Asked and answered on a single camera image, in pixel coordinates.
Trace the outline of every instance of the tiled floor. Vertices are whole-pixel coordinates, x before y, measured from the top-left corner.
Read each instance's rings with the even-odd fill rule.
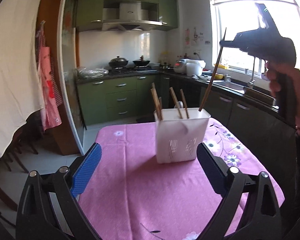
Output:
[[[136,123],[137,117],[126,118],[122,120],[117,120],[113,122],[105,122],[96,125],[91,125],[87,127],[84,132],[83,138],[83,149],[85,152],[91,147],[95,142],[96,136],[102,127],[108,125],[116,124],[129,124]],[[58,146],[55,144],[52,137],[45,137],[44,139],[34,143],[35,148],[39,152],[39,155],[32,153],[32,150],[28,146],[22,146],[22,154],[18,157],[21,162],[26,166],[26,168],[31,170],[36,170],[40,174],[55,173],[61,166],[69,166],[75,158],[80,155],[68,155],[62,156],[58,154]],[[14,160],[13,163],[8,162],[12,171],[8,171],[6,166],[0,162],[0,187],[5,191],[5,193],[12,198],[17,204],[19,203],[21,193],[26,182],[27,173],[24,173],[17,162]],[[71,234],[69,227],[63,217],[62,211],[58,204],[55,194],[50,194],[53,207],[55,209],[56,216],[58,217],[59,223],[63,231]],[[17,213],[8,208],[0,200],[0,211],[2,215],[12,223],[16,223]],[[15,229],[2,221],[2,224],[7,228],[7,230],[15,237]]]

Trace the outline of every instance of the table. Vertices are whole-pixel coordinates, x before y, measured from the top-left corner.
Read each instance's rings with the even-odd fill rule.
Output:
[[[158,164],[155,123],[107,126],[96,142],[102,158],[79,205],[105,240],[192,240],[209,222],[221,196],[214,193],[198,160]],[[211,118],[204,143],[229,166],[257,175],[257,158],[220,122]],[[270,176],[279,205],[282,190]],[[247,195],[243,194],[227,234],[235,231]]]

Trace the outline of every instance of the upper cabinet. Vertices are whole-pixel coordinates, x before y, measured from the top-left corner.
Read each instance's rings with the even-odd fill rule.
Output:
[[[104,29],[104,21],[119,20],[119,4],[127,0],[78,0],[76,27],[79,32]],[[130,0],[140,1],[142,18],[161,22],[155,30],[178,28],[177,0]]]

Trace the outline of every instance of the kitchen sink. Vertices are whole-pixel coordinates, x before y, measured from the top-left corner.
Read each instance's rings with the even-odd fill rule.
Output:
[[[235,83],[219,81],[218,80],[218,81],[213,81],[213,84],[218,85],[218,86],[227,87],[227,88],[233,89],[235,91],[238,91],[238,92],[244,94],[243,86],[237,85]]]

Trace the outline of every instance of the white towel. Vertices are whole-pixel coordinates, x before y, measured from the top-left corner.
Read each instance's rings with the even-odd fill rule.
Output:
[[[0,3],[0,157],[27,117],[44,107],[34,52],[39,3]]]

